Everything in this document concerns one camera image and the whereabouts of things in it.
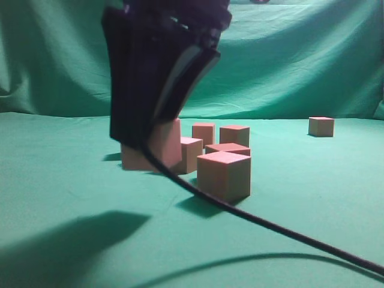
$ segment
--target pink block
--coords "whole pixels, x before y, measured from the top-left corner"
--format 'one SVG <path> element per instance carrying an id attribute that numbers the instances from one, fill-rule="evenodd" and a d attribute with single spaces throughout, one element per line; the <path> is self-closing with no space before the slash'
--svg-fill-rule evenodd
<path id="1" fill-rule="evenodd" d="M 171 168 L 181 161 L 181 125 L 180 119 L 158 125 L 154 128 L 148 146 L 152 153 L 167 166 Z M 125 170 L 148 170 L 158 172 L 148 162 L 141 152 L 121 145 L 122 166 Z"/>
<path id="2" fill-rule="evenodd" d="M 203 140 L 203 146 L 215 143 L 214 123 L 195 123 L 192 126 L 192 137 Z"/>
<path id="3" fill-rule="evenodd" d="M 213 144 L 205 146 L 205 152 L 213 153 L 218 151 L 231 152 L 242 155 L 251 155 L 251 149 L 236 143 L 222 143 L 222 144 Z"/>
<path id="4" fill-rule="evenodd" d="M 197 156 L 203 154 L 203 140 L 181 137 L 181 162 L 172 170 L 176 173 L 188 174 L 197 170 Z"/>
<path id="5" fill-rule="evenodd" d="M 316 137 L 333 137 L 335 119 L 328 117 L 310 117 L 308 134 Z"/>
<path id="6" fill-rule="evenodd" d="M 213 152 L 197 158 L 197 186 L 226 202 L 251 194 L 251 157 Z"/>
<path id="7" fill-rule="evenodd" d="M 245 147 L 249 147 L 249 126 L 227 125 L 220 127 L 220 143 L 236 143 Z"/>

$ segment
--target wooden cube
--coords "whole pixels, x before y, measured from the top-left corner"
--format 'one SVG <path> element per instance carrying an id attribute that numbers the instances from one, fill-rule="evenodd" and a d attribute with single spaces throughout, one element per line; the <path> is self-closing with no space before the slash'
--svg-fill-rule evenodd
<path id="1" fill-rule="evenodd" d="M 148 146 L 152 153 L 168 168 L 181 161 L 181 125 L 180 119 L 157 125 L 149 138 Z M 121 145 L 122 167 L 125 170 L 158 170 L 144 155 L 125 145 Z"/>
<path id="2" fill-rule="evenodd" d="M 248 197 L 251 194 L 251 157 L 223 151 L 198 156 L 197 186 L 226 202 Z"/>
<path id="3" fill-rule="evenodd" d="M 309 135 L 316 137 L 333 137 L 335 119 L 327 117 L 310 117 Z"/>
<path id="4" fill-rule="evenodd" d="M 236 143 L 245 147 L 249 147 L 249 126 L 227 125 L 220 127 L 220 143 Z"/>
<path id="5" fill-rule="evenodd" d="M 215 143 L 214 123 L 195 123 L 192 126 L 192 137 L 203 140 L 203 147 Z"/>
<path id="6" fill-rule="evenodd" d="M 222 143 L 222 144 L 212 144 L 205 146 L 205 153 L 213 153 L 218 151 L 231 152 L 242 155 L 251 155 L 251 149 L 236 143 Z"/>
<path id="7" fill-rule="evenodd" d="M 182 160 L 172 170 L 176 173 L 188 174 L 197 170 L 197 156 L 203 154 L 203 140 L 181 137 Z"/>

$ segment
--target cable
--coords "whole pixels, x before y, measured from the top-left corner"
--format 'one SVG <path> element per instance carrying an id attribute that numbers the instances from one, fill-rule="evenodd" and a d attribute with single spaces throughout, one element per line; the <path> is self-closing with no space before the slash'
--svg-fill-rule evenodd
<path id="1" fill-rule="evenodd" d="M 140 149 L 143 153 L 143 155 L 146 157 L 146 159 L 156 168 L 158 169 L 164 176 L 168 177 L 170 180 L 172 180 L 174 183 L 178 184 L 182 188 L 186 189 L 187 191 L 191 192 L 195 196 L 213 204 L 214 206 L 231 213 L 232 215 L 235 215 L 237 217 L 240 217 L 242 219 L 245 219 L 249 222 L 252 222 L 254 224 L 260 225 L 264 228 L 267 228 L 271 231 L 277 232 L 279 234 L 282 234 L 288 238 L 291 238 L 293 240 L 299 241 L 303 244 L 309 245 L 313 248 L 322 250 L 326 253 L 329 253 L 331 255 L 337 256 L 345 261 L 348 261 L 358 267 L 367 269 L 369 271 L 375 272 L 381 276 L 384 277 L 384 266 L 380 266 L 376 263 L 367 261 L 365 259 L 362 259 L 358 256 L 355 256 L 353 254 L 350 254 L 348 252 L 345 252 L 343 250 L 337 249 L 333 246 L 330 246 L 328 244 L 322 243 L 318 240 L 315 240 L 313 238 L 307 237 L 305 235 L 302 235 L 300 233 L 291 231 L 287 228 L 281 227 L 277 224 L 274 224 L 272 222 L 269 222 L 267 220 L 264 220 L 262 218 L 259 218 L 257 216 L 254 216 L 252 214 L 249 214 L 243 210 L 240 210 L 226 202 L 221 201 L 220 199 L 217 199 L 216 197 L 213 197 L 209 194 L 206 194 L 196 187 L 192 186 L 188 182 L 181 179 L 179 176 L 175 175 L 172 171 L 170 171 L 161 161 L 159 161 L 151 152 L 149 147 L 144 141 L 140 141 Z"/>

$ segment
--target green cloth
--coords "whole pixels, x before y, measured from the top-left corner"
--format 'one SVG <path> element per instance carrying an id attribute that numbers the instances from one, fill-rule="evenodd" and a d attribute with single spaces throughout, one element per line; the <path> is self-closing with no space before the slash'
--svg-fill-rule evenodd
<path id="1" fill-rule="evenodd" d="M 104 3 L 0 1 L 0 112 L 109 114 Z M 182 118 L 384 119 L 381 0 L 233 0 L 230 10 L 222 60 Z"/>
<path id="2" fill-rule="evenodd" d="M 182 119 L 184 136 L 195 121 Z M 239 208 L 384 264 L 383 121 L 337 119 L 324 139 L 308 120 L 214 122 L 251 127 Z M 160 175 L 123 171 L 108 117 L 0 123 L 0 287 L 383 287 Z"/>

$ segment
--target table surface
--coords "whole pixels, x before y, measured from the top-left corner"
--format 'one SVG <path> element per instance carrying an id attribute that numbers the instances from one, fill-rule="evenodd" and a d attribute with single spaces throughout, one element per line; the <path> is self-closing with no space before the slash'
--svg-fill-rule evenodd
<path id="1" fill-rule="evenodd" d="M 183 136 L 201 119 L 182 119 Z M 251 127 L 237 207 L 384 265 L 384 121 Z M 121 169 L 109 118 L 0 114 L 0 287 L 383 287 L 384 280 Z M 183 175 L 195 183 L 196 173 Z"/>

